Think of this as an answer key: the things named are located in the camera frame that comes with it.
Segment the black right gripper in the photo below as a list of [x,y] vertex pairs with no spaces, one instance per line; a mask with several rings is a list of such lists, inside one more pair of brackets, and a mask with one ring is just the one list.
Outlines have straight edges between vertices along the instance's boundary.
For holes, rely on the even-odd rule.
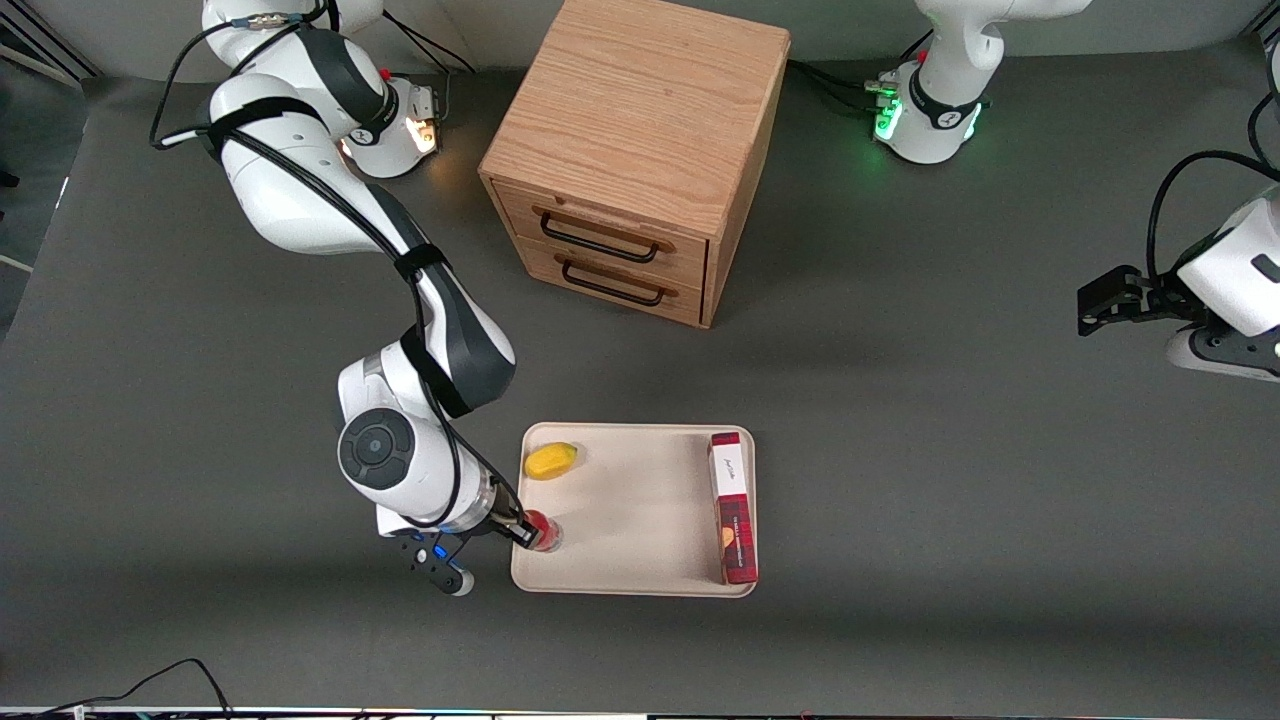
[[539,511],[520,509],[509,483],[500,478],[475,478],[463,484],[467,507],[463,512],[466,541],[497,536],[515,546],[538,552],[545,532],[539,528]]

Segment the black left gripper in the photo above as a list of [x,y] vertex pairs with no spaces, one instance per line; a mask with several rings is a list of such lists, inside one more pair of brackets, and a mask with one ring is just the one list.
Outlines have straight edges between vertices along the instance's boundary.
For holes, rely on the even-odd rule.
[[1120,265],[1076,291],[1076,334],[1088,337],[1106,325],[1179,320],[1203,325],[1208,309],[1175,272],[1146,277]]

